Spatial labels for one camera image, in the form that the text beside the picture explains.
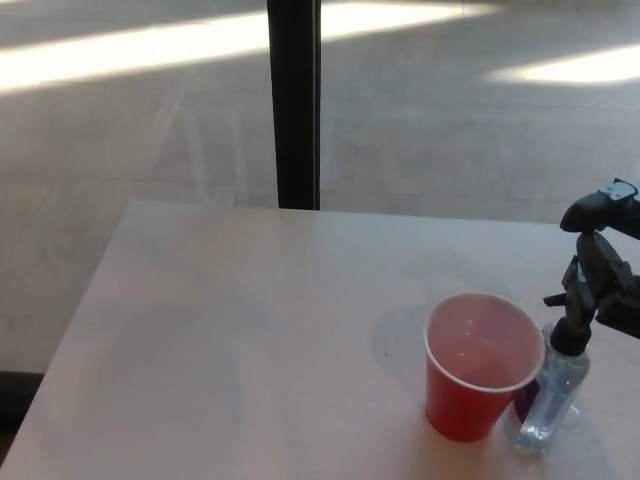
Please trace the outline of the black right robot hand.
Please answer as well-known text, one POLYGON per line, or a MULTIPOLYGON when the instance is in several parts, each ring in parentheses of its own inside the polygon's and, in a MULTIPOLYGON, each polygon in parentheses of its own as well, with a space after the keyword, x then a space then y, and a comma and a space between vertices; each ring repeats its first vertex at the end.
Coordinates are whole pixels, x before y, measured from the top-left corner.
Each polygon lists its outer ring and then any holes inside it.
POLYGON ((595 302, 596 320, 638 338, 639 276, 602 232, 610 228, 639 238, 639 189, 616 178, 576 200, 564 213, 560 228, 578 235, 577 261, 595 302))

